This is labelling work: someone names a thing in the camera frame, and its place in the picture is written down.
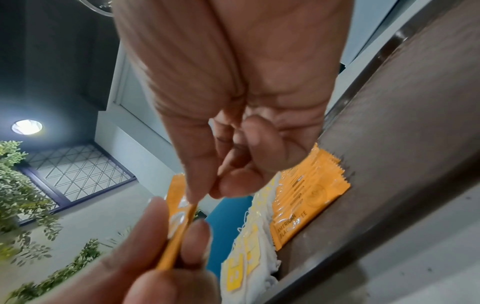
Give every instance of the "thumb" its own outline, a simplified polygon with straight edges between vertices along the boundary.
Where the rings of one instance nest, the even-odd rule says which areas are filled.
[[[186,176],[186,196],[198,204],[217,179],[219,159],[208,120],[162,116]]]
[[[136,280],[123,304],[217,304],[217,278],[206,270],[152,270]]]
[[[278,172],[300,163],[312,149],[321,124],[281,132],[267,119],[253,115],[241,125],[256,167]]]

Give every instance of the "ceiling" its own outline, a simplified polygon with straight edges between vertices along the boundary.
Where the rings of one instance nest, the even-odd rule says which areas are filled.
[[[119,46],[113,20],[76,0],[2,0],[0,39],[0,140],[35,150],[93,139]],[[21,119],[43,130],[15,134]]]

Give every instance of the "hand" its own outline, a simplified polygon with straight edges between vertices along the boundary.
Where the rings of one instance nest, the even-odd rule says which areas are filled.
[[[209,192],[253,193],[308,155],[352,7],[352,0],[113,2],[126,52],[184,165],[190,202]]]
[[[165,201],[152,199],[116,250],[31,304],[220,303],[215,275],[202,270],[211,244],[210,227],[203,220],[185,234],[180,250],[185,269],[152,270],[167,241],[168,222]]]

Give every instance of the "round light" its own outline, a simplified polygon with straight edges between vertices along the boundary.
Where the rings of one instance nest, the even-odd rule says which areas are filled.
[[[31,135],[40,132],[42,128],[42,124],[38,121],[25,119],[14,123],[11,130],[18,134]]]

